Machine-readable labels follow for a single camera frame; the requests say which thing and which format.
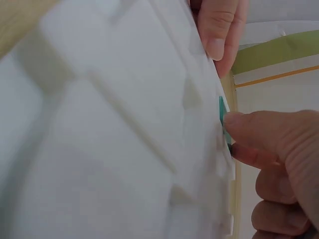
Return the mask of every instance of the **orange line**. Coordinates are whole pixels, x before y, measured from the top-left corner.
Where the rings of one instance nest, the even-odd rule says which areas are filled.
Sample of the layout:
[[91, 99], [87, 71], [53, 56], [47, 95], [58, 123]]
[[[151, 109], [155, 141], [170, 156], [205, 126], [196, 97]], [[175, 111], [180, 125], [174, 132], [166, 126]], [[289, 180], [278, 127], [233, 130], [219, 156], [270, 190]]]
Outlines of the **orange line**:
[[300, 73], [304, 73], [304, 72], [308, 72], [308, 71], [314, 71], [314, 70], [319, 70], [319, 65], [318, 66], [311, 66], [311, 67], [299, 69], [299, 70], [296, 70], [296, 71], [290, 71], [290, 72], [282, 73], [282, 74], [279, 74], [279, 75], [270, 76], [270, 77], [262, 78], [262, 79], [259, 79], [259, 80], [255, 80], [255, 81], [246, 82], [246, 83], [243, 83], [243, 84], [236, 85], [236, 88], [240, 88], [240, 87], [244, 87], [244, 86], [251, 86], [251, 85], [258, 84], [258, 83], [262, 83], [262, 82], [266, 82], [266, 81], [272, 81], [272, 80], [276, 80], [276, 79], [283, 78], [283, 77], [286, 77], [286, 76], [292, 76], [292, 75], [296, 75], [296, 74], [300, 74]]

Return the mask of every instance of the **beige surface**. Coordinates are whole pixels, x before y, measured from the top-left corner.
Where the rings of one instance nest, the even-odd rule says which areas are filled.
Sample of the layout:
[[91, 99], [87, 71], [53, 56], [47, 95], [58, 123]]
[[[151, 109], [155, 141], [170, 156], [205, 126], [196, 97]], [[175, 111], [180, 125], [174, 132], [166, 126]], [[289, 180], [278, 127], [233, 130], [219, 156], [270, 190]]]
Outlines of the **beige surface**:
[[[234, 78], [231, 73], [220, 80], [224, 88], [227, 102], [231, 111], [237, 110], [237, 96]], [[234, 216], [234, 231], [231, 239], [237, 239], [240, 229], [241, 209], [241, 165], [236, 161], [236, 180], [231, 184], [230, 211]]]
[[0, 0], [0, 59], [58, 0]]

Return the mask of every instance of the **hand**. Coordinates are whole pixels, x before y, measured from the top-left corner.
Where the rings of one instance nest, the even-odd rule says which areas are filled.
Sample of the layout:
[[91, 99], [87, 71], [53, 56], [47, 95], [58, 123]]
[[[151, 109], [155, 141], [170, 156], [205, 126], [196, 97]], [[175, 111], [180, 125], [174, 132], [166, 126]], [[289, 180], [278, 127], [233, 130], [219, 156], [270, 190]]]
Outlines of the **hand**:
[[220, 78], [231, 69], [243, 33], [249, 0], [188, 0], [207, 54]]
[[229, 113], [224, 123], [236, 140], [233, 156], [261, 169], [253, 238], [293, 238], [310, 222], [318, 230], [319, 112]]

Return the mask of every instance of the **teal plastic piece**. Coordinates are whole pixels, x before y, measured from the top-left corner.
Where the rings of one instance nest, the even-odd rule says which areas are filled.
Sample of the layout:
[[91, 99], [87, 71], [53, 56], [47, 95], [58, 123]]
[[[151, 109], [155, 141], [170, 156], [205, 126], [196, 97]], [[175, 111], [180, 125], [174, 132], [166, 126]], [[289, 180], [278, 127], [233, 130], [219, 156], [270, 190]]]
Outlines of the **teal plastic piece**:
[[[224, 115], [227, 114], [227, 109], [225, 107], [224, 99], [222, 96], [219, 97], [219, 119], [221, 122], [221, 125], [224, 127]], [[229, 133], [224, 129], [224, 135], [226, 138], [227, 144], [231, 144], [231, 136]]]

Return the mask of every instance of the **finger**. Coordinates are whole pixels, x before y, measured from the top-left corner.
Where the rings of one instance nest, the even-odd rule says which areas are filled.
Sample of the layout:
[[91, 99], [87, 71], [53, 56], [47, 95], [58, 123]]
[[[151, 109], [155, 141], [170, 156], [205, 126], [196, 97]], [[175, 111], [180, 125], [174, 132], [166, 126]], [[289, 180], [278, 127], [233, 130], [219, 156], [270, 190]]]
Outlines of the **finger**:
[[252, 213], [252, 224], [257, 230], [298, 236], [310, 226], [302, 209], [295, 205], [262, 201]]
[[297, 202], [288, 175], [282, 165], [262, 169], [256, 180], [256, 192], [266, 201], [283, 204]]
[[187, 0], [187, 2], [190, 5], [190, 9], [192, 11], [199, 12], [202, 0]]
[[238, 143], [232, 145], [232, 156], [244, 164], [255, 168], [270, 167], [270, 165], [278, 164], [278, 156], [276, 154], [242, 146]]
[[239, 0], [234, 20], [230, 25], [224, 49], [224, 56], [220, 61], [215, 61], [218, 76], [223, 78], [234, 64], [239, 40], [244, 31], [247, 19], [249, 0]]
[[224, 126], [234, 140], [243, 146], [281, 154], [285, 134], [294, 130], [290, 122], [296, 119], [292, 119], [292, 115], [267, 111], [246, 115], [228, 113], [224, 118]]
[[257, 231], [252, 239], [292, 239], [292, 236]]
[[198, 15], [198, 31], [208, 55], [223, 58], [226, 36], [234, 20], [238, 0], [203, 0]]

